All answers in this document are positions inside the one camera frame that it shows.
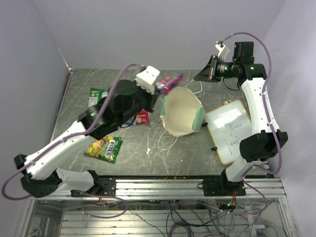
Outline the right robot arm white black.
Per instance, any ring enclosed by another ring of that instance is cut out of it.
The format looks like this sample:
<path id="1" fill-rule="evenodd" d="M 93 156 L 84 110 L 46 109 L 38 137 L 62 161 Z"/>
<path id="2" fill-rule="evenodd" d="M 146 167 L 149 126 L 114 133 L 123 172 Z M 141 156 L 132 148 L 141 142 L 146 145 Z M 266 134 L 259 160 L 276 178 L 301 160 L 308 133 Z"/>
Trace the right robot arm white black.
<path id="1" fill-rule="evenodd" d="M 196 81 L 219 82 L 237 79 L 237 86 L 245 94 L 252 122 L 252 134 L 239 141 L 239 156 L 220 175 L 208 177 L 198 185 L 207 197 L 241 192 L 243 178 L 251 170 L 263 169 L 261 164 L 281 154 L 288 140 L 287 132 L 279 129 L 271 109 L 266 85 L 268 76 L 263 64 L 254 62 L 254 43 L 236 42 L 232 62 L 225 62 L 229 49 L 223 41 L 215 47 L 219 53 L 212 55 L 205 68 L 195 76 Z"/>

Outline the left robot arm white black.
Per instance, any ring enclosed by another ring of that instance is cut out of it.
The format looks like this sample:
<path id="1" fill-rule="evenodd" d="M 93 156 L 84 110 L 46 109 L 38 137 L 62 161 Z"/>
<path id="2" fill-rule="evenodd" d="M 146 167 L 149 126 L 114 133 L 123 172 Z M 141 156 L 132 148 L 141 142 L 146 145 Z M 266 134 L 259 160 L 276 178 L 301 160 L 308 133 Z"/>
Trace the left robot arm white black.
<path id="1" fill-rule="evenodd" d="M 145 79 L 115 82 L 106 97 L 83 112 L 58 138 L 32 155 L 15 157 L 16 166 L 23 173 L 23 189 L 35 198 L 56 190 L 71 190 L 76 197 L 84 192 L 95 196 L 104 191 L 108 182 L 94 170 L 76 172 L 59 166 L 72 153 L 117 131 L 141 110 L 152 112 L 158 96 L 155 83 Z"/>

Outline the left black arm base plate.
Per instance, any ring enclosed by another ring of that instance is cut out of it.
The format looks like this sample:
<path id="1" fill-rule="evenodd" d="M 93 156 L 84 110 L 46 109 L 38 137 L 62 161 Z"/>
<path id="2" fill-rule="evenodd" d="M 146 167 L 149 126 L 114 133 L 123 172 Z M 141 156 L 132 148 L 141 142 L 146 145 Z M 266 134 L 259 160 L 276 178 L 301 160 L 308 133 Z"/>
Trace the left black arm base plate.
<path id="1" fill-rule="evenodd" d="M 116 181 L 113 178 L 101 178 L 92 188 L 87 191 L 71 190 L 71 197 L 92 197 L 104 196 L 114 197 L 116 194 Z"/>

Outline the green yellow snack box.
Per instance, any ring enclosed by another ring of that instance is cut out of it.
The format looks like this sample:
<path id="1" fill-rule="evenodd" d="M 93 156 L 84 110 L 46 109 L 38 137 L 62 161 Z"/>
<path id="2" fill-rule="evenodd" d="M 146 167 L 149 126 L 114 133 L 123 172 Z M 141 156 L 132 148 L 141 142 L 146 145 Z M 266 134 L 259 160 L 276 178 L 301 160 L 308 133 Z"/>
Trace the green yellow snack box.
<path id="1" fill-rule="evenodd" d="M 108 91 L 104 89 L 91 88 L 88 99 L 88 107 L 98 104 L 98 102 L 108 95 Z"/>

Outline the red snack packet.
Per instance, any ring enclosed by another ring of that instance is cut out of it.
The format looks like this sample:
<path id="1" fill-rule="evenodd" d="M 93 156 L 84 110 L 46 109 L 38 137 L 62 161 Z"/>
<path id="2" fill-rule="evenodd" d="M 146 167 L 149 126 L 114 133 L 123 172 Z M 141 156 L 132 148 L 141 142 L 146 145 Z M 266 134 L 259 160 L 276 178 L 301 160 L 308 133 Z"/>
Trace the red snack packet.
<path id="1" fill-rule="evenodd" d="M 148 125 L 149 124 L 149 112 L 146 110 L 140 111 L 136 115 L 135 123 L 136 123 L 136 125 L 142 125 L 142 124 Z"/>

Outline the purple pink candy tube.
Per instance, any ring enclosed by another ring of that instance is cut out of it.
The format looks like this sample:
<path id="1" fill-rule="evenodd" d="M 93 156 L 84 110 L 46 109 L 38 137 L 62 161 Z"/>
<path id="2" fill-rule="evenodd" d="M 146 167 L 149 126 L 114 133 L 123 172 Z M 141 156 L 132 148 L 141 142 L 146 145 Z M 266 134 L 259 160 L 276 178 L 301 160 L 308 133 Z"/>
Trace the purple pink candy tube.
<path id="1" fill-rule="evenodd" d="M 156 90 L 163 95 L 167 95 L 175 88 L 183 79 L 183 74 L 177 74 L 174 77 L 166 77 L 156 83 Z"/>

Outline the green Fox's candy packet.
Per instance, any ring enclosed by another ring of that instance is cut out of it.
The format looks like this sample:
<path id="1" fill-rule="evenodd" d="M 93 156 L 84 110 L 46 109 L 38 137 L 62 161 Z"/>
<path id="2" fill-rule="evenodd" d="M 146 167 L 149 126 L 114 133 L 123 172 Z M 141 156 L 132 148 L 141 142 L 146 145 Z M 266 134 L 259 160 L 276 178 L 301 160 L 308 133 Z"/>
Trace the green Fox's candy packet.
<path id="1" fill-rule="evenodd" d="M 117 136 L 105 136 L 101 140 L 87 146 L 85 157 L 99 159 L 115 164 L 122 145 L 122 138 Z"/>

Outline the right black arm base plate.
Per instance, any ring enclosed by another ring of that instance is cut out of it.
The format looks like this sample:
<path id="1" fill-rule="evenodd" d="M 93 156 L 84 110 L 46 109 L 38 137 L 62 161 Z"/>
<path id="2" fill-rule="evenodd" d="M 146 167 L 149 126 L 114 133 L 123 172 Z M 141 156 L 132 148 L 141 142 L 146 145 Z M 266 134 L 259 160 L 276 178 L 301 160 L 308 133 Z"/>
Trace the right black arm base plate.
<path id="1" fill-rule="evenodd" d="M 197 188 L 203 190 L 205 197 L 246 195 L 242 181 L 230 182 L 224 176 L 207 176 L 197 184 Z"/>

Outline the green printed paper bag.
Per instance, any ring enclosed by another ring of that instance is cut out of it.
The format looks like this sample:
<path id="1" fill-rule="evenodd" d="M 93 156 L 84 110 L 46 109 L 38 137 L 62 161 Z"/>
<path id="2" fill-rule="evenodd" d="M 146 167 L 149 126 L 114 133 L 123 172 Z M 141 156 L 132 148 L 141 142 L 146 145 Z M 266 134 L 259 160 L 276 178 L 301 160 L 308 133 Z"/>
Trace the green printed paper bag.
<path id="1" fill-rule="evenodd" d="M 200 130 L 205 118 L 205 109 L 197 97 L 203 92 L 200 90 L 192 92 L 187 86 L 176 87 L 163 99 L 160 110 L 160 119 L 164 132 L 178 138 L 196 133 Z"/>

